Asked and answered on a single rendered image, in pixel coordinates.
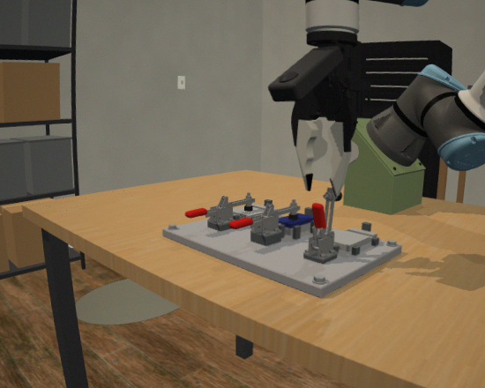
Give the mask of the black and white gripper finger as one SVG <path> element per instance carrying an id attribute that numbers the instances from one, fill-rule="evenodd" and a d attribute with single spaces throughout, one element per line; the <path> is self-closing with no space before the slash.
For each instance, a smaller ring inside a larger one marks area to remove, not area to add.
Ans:
<path id="1" fill-rule="evenodd" d="M 327 141 L 322 137 L 323 124 L 319 119 L 309 120 L 309 115 L 303 113 L 298 101 L 295 101 L 291 126 L 305 189 L 310 191 L 313 178 L 311 165 L 325 156 L 328 147 Z"/>
<path id="2" fill-rule="evenodd" d="M 332 176 L 330 178 L 335 197 L 340 195 L 344 185 L 348 164 L 358 158 L 357 144 L 352 141 L 357 124 L 357 114 L 352 107 L 352 97 L 342 98 L 340 110 L 336 113 L 335 122 L 328 130 L 332 144 Z M 350 158 L 350 153 L 352 153 Z"/>

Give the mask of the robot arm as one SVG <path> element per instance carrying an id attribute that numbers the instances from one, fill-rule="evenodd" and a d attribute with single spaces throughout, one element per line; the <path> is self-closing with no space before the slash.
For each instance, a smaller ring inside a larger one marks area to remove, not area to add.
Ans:
<path id="1" fill-rule="evenodd" d="M 359 33 L 359 0 L 305 4 L 307 33 Z M 312 49 L 268 86 L 272 99 L 301 101 L 343 60 L 339 46 Z M 390 108 L 367 123 L 373 143 L 405 167 L 417 160 L 427 138 L 453 170 L 485 164 L 485 71 L 469 90 L 434 64 L 417 75 Z"/>

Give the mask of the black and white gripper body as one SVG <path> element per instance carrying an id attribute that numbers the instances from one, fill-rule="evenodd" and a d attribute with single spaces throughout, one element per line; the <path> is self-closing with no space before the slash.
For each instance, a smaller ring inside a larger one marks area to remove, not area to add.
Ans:
<path id="1" fill-rule="evenodd" d="M 319 48 L 339 46 L 344 60 L 311 93 L 298 101 L 301 111 L 310 115 L 310 120 L 326 117 L 328 121 L 335 121 L 342 97 L 352 97 L 357 118 L 363 118 L 360 114 L 370 117 L 371 82 L 361 80 L 362 43 L 357 40 L 357 34 L 343 31 L 310 32 L 307 33 L 307 44 Z M 368 91 L 367 109 L 363 109 L 364 91 Z"/>

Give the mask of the red-handled toggle clamp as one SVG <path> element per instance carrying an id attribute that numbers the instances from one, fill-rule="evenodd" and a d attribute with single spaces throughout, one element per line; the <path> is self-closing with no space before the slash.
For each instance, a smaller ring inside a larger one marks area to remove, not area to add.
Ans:
<path id="1" fill-rule="evenodd" d="M 335 197 L 333 189 L 327 188 L 327 192 L 323 195 L 326 199 L 325 210 L 322 204 L 314 203 L 312 205 L 312 212 L 315 226 L 312 228 L 313 236 L 309 237 L 309 248 L 303 252 L 303 258 L 318 262 L 320 264 L 327 263 L 337 258 L 338 252 L 333 250 L 334 246 L 334 233 L 331 231 L 329 234 L 325 233 L 325 223 L 328 221 L 328 212 L 330 206 L 330 214 L 328 224 L 332 224 L 334 202 L 342 199 L 342 193 Z M 317 233 L 317 228 L 320 228 Z M 321 239 L 320 239 L 320 237 Z M 328 236 L 328 237 L 325 237 Z M 318 255 L 317 255 L 318 252 Z M 326 255 L 327 254 L 327 255 Z"/>

